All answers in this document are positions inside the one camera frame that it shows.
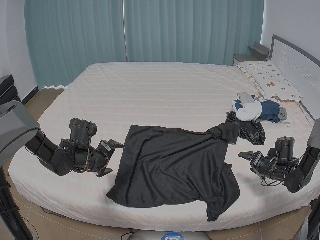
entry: floral pillow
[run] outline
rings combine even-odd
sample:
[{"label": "floral pillow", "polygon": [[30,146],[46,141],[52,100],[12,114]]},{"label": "floral pillow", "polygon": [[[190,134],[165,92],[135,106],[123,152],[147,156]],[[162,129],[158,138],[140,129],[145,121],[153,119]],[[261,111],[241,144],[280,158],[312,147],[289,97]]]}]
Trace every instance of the floral pillow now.
[{"label": "floral pillow", "polygon": [[281,100],[301,100],[302,95],[270,60],[244,61],[236,64],[236,66],[247,74],[249,79],[254,81],[263,96],[275,96]]}]

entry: blue garment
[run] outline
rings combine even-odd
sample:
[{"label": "blue garment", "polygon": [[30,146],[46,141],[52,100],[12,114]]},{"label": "blue garment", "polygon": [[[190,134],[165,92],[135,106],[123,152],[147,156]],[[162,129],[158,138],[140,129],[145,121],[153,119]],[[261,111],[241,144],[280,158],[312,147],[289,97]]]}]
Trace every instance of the blue garment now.
[{"label": "blue garment", "polygon": [[270,122],[279,122],[278,114],[280,112],[280,105],[272,100],[261,102],[262,112],[259,118],[269,120]]}]

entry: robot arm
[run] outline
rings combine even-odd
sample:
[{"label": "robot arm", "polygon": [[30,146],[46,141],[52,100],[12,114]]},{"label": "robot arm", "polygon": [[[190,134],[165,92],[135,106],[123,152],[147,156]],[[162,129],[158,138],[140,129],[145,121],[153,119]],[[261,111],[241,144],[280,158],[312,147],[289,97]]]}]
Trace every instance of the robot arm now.
[{"label": "robot arm", "polygon": [[282,182],[290,192],[295,193],[310,182],[314,168],[319,162],[320,118],[314,123],[300,162],[298,158],[293,157],[293,150],[294,138],[282,137],[277,139],[274,148],[270,148],[266,157],[260,151],[240,152],[238,156],[250,161],[250,170],[262,181],[270,178]]},{"label": "robot arm", "polygon": [[59,176],[70,171],[93,172],[102,177],[112,170],[106,166],[116,148],[124,146],[112,139],[101,140],[97,149],[90,145],[97,126],[86,120],[73,118],[69,139],[55,145],[40,130],[40,125],[26,111],[22,103],[11,101],[0,106],[0,165],[2,166],[22,146],[36,155],[40,163]]}]

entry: black garment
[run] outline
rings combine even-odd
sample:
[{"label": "black garment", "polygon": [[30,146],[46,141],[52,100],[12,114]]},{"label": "black garment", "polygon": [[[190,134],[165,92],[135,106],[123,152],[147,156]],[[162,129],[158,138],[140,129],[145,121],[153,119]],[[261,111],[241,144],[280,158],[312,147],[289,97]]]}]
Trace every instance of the black garment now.
[{"label": "black garment", "polygon": [[240,125],[240,138],[250,141],[253,145],[264,144],[266,135],[260,122],[241,121],[236,117],[236,113],[233,111],[226,113],[226,122],[234,122]]},{"label": "black garment", "polygon": [[132,125],[107,196],[128,207],[203,200],[208,221],[214,221],[240,195],[231,165],[224,162],[228,142],[236,143],[238,132],[233,122],[206,132]]}]

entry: round blue logo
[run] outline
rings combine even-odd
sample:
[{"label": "round blue logo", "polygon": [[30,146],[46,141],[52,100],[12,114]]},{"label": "round blue logo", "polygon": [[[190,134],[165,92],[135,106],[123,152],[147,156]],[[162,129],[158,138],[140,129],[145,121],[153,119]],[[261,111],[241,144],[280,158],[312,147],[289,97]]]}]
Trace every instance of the round blue logo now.
[{"label": "round blue logo", "polygon": [[184,240],[183,236],[176,232],[166,233],[161,240]]}]

